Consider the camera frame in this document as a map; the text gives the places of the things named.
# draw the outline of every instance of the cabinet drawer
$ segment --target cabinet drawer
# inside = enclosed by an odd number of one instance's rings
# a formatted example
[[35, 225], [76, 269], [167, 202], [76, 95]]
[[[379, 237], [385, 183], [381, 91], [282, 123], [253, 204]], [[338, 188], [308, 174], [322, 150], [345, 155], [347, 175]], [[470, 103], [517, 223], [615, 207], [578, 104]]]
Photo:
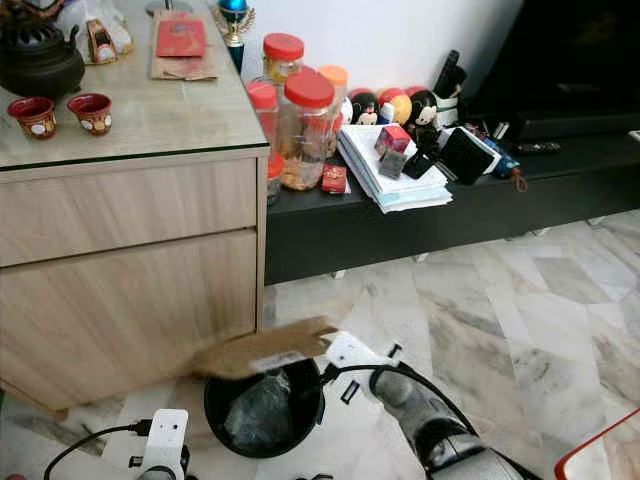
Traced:
[[256, 224], [256, 160], [0, 184], [0, 266]]
[[3, 269], [0, 373], [52, 410], [131, 391], [255, 331], [255, 302], [250, 230]]

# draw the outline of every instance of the marble floor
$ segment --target marble floor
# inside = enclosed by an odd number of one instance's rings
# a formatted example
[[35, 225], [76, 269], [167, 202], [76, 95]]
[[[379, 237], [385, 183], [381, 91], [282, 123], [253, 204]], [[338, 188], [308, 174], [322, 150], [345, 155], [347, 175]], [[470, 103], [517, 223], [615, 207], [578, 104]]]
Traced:
[[[424, 263], [401, 259], [349, 270], [340, 280], [322, 275], [267, 289], [268, 326], [314, 315], [329, 316], [380, 353], [402, 345], [401, 358], [448, 394], [486, 443], [552, 479], [563, 454], [640, 406], [640, 211], [594, 227], [578, 222], [542, 237], [434, 252]], [[317, 473], [423, 479], [380, 404], [362, 393], [349, 406], [339, 400], [362, 375], [341, 377], [325, 390], [325, 419], [299, 447], [262, 461], [239, 457], [215, 440], [197, 378], [74, 408], [60, 424], [6, 397], [0, 478], [40, 478], [63, 445], [87, 430], [175, 407], [189, 410], [190, 470], [201, 480]], [[598, 444], [580, 478], [622, 479], [614, 456], [631, 452], [629, 445], [638, 448], [639, 424], [636, 418], [627, 427], [627, 445]], [[96, 479], [134, 478], [125, 466], [143, 449], [143, 440], [115, 434], [68, 457], [57, 478], [87, 472]]]

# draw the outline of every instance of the red teacup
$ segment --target red teacup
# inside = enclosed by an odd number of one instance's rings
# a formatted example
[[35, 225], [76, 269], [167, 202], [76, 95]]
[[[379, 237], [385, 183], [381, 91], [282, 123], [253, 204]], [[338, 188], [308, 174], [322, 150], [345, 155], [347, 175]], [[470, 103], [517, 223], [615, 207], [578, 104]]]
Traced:
[[49, 138], [56, 131], [53, 100], [45, 97], [20, 98], [9, 105], [7, 113], [14, 117], [27, 137]]
[[67, 108], [76, 114], [82, 128], [92, 135], [104, 135], [111, 128], [111, 100], [100, 93], [73, 97]]

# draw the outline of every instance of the brown cardboard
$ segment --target brown cardboard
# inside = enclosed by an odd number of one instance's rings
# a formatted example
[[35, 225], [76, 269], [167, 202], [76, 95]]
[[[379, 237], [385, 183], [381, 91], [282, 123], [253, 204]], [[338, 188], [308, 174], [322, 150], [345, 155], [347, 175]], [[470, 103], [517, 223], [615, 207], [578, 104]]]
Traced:
[[327, 317], [313, 317], [286, 327], [214, 345], [194, 358], [193, 370], [230, 380], [313, 358], [327, 351], [323, 335], [337, 332]]
[[153, 18], [153, 46], [151, 55], [151, 78], [167, 80], [212, 80], [218, 76], [216, 73], [213, 46], [207, 44], [202, 57], [158, 57], [156, 55], [156, 38], [158, 37], [158, 25], [160, 20], [202, 20], [207, 36], [209, 35], [210, 21], [204, 15], [179, 12], [175, 10], [156, 10]]

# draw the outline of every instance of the black teapot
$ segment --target black teapot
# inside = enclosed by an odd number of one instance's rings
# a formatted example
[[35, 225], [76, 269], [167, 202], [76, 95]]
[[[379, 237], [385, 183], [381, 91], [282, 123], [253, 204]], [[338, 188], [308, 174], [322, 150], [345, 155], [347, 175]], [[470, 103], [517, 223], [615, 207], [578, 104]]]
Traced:
[[78, 26], [67, 42], [60, 29], [29, 18], [19, 4], [9, 9], [0, 25], [0, 85], [26, 97], [56, 98], [78, 89], [84, 75], [75, 41]]

